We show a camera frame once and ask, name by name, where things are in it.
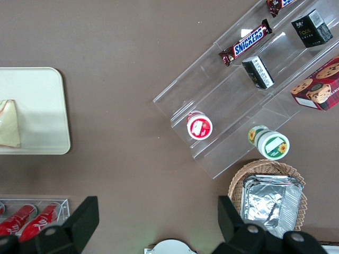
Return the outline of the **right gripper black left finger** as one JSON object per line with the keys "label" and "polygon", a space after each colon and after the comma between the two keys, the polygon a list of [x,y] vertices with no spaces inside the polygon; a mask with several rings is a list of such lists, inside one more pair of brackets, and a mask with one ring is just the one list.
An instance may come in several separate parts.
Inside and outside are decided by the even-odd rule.
{"label": "right gripper black left finger", "polygon": [[99,224],[97,196],[88,196],[62,224],[43,229],[28,241],[1,236],[1,253],[82,253]]}

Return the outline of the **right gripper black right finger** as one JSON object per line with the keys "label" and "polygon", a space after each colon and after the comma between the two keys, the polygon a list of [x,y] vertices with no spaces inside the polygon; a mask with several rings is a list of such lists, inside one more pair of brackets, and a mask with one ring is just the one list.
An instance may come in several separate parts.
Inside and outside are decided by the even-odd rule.
{"label": "right gripper black right finger", "polygon": [[213,253],[325,253],[310,234],[288,231],[277,238],[262,227],[245,223],[228,196],[218,197],[218,224],[224,238]]}

